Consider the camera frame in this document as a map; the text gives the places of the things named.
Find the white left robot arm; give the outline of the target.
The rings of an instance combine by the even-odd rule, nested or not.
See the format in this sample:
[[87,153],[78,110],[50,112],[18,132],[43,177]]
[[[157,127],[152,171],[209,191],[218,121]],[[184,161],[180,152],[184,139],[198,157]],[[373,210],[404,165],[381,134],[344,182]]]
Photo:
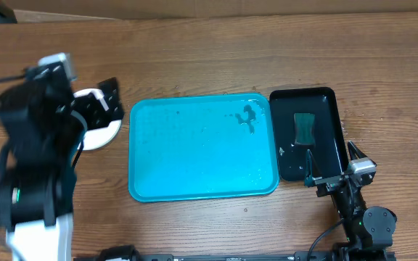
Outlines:
[[124,111],[118,81],[98,83],[101,98],[76,97],[60,62],[30,68],[0,95],[8,135],[0,152],[0,227],[14,260],[71,260],[75,166],[87,131]]

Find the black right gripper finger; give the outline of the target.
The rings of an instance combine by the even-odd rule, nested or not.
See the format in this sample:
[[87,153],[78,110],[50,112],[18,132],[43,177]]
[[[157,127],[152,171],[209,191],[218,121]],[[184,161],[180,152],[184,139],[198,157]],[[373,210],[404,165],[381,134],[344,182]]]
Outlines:
[[307,187],[316,186],[316,182],[321,179],[321,172],[316,164],[313,153],[310,149],[306,152],[306,176],[304,184]]
[[367,158],[365,153],[363,153],[352,141],[347,143],[347,147],[350,160],[360,160]]

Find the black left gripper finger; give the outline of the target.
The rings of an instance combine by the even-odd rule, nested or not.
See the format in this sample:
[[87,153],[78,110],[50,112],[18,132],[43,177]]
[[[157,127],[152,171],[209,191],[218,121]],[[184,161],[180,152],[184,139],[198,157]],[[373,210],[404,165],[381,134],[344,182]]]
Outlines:
[[122,120],[124,117],[123,105],[120,100],[119,83],[117,78],[109,78],[97,85],[102,92],[101,103],[110,120]]
[[111,114],[93,93],[74,98],[73,109],[85,119],[88,131],[106,128],[113,121]]

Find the pink plate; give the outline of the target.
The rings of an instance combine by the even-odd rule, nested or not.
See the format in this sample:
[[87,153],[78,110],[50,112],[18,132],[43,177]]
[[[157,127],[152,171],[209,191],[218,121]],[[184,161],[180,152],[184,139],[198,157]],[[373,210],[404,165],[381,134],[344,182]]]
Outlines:
[[[87,88],[84,90],[76,91],[74,97],[87,96],[93,94],[98,99],[104,108],[107,107],[104,99],[103,92],[98,88]],[[122,120],[114,120],[107,127],[99,128],[95,130],[88,130],[83,137],[83,150],[91,151],[102,148],[110,143],[118,134],[121,127]]]

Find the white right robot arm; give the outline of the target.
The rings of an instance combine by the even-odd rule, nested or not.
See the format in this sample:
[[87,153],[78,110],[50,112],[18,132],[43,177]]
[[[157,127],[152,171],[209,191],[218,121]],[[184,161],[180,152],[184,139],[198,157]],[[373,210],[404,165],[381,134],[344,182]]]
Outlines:
[[[396,214],[385,207],[367,207],[361,193],[374,180],[377,164],[351,141],[348,152],[348,168],[330,178],[321,176],[312,151],[306,152],[305,185],[316,187],[318,197],[330,196],[340,219],[315,239],[304,260],[396,261],[396,254],[387,250],[393,245]],[[317,252],[317,244],[340,226],[347,241],[333,244],[328,252]]]

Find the green scouring sponge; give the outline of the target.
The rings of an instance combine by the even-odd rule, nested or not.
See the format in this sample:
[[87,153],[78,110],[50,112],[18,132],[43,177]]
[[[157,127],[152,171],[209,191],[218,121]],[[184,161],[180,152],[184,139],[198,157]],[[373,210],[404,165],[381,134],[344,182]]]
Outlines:
[[315,115],[311,113],[295,113],[295,145],[313,146],[315,144]]

